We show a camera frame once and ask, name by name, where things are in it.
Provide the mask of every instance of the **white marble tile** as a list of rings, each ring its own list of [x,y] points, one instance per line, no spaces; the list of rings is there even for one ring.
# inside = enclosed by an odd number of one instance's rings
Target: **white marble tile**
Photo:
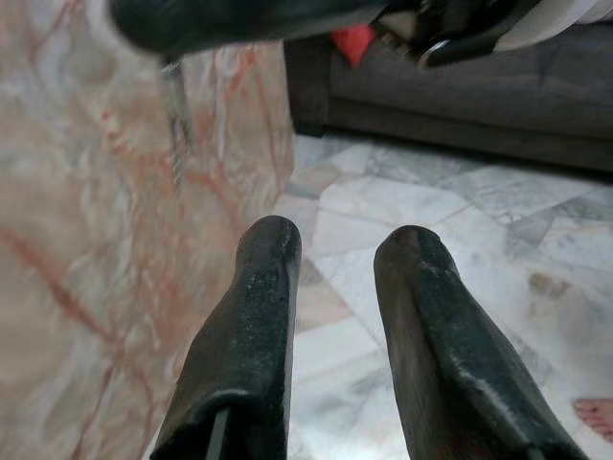
[[[292,175],[286,192],[296,196],[319,199],[321,193],[342,176],[343,173],[331,163],[322,163]]]
[[[372,152],[373,144],[362,142],[336,153],[329,161],[343,173],[363,174]]]
[[[503,250],[506,229],[478,210],[465,210],[433,230],[466,287],[499,326],[520,336],[568,379],[591,388],[613,382],[610,300],[559,276],[561,270],[553,270],[545,257],[510,260]],[[608,387],[613,393],[613,385]]]
[[[379,245],[393,230],[374,220],[321,210],[317,215],[310,255],[342,253]]]
[[[555,211],[560,217],[613,222],[613,186],[602,186],[594,192],[560,204]]]
[[[332,184],[320,199],[322,209],[394,226],[432,225],[467,206],[450,192],[368,176]]]
[[[588,194],[597,182],[511,166],[490,166],[442,182],[501,223],[531,216]]]
[[[376,248],[373,245],[345,254],[317,257],[313,261],[379,345],[386,347],[373,271]]]
[[[492,157],[417,143],[377,142],[367,173],[405,183],[436,185],[454,175],[483,168]]]
[[[554,259],[611,273],[613,222],[554,218],[540,249]]]
[[[296,224],[300,230],[303,252],[307,253],[315,230],[317,201],[299,196],[281,195],[273,213],[288,218]]]
[[[323,138],[294,136],[294,171],[312,168],[358,142],[352,137],[333,134]]]
[[[343,298],[309,259],[303,259],[296,305],[296,333],[352,316]]]
[[[294,382],[313,378],[378,350],[356,318],[328,324],[294,338]]]
[[[378,352],[295,384],[291,422],[313,460],[408,460],[392,376]]]

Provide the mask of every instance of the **bare foot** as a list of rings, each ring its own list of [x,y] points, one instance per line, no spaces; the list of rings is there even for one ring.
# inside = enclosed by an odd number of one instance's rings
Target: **bare foot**
[[[576,400],[575,412],[586,425],[613,443],[613,399]]]

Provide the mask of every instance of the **gray fabric upholstery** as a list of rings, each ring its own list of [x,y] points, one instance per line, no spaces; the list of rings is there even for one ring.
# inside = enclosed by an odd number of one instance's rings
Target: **gray fabric upholstery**
[[[421,72],[381,43],[351,69],[326,37],[299,40],[285,45],[292,117],[310,134],[348,128],[613,172],[612,47],[612,25],[575,26]]]
[[[330,94],[463,122],[613,139],[613,30],[584,28],[427,72],[376,43],[355,69],[333,55]]]

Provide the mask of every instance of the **black padded arm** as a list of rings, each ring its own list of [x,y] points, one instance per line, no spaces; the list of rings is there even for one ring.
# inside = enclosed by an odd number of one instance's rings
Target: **black padded arm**
[[[152,459],[285,459],[300,259],[286,218],[263,218],[242,237],[234,281],[193,340]]]
[[[375,280],[413,460],[587,460],[437,235],[398,229]]]

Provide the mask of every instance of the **red object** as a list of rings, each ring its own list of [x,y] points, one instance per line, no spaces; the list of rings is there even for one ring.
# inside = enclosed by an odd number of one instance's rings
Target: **red object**
[[[332,33],[332,40],[353,67],[360,63],[375,39],[371,26],[355,26]]]

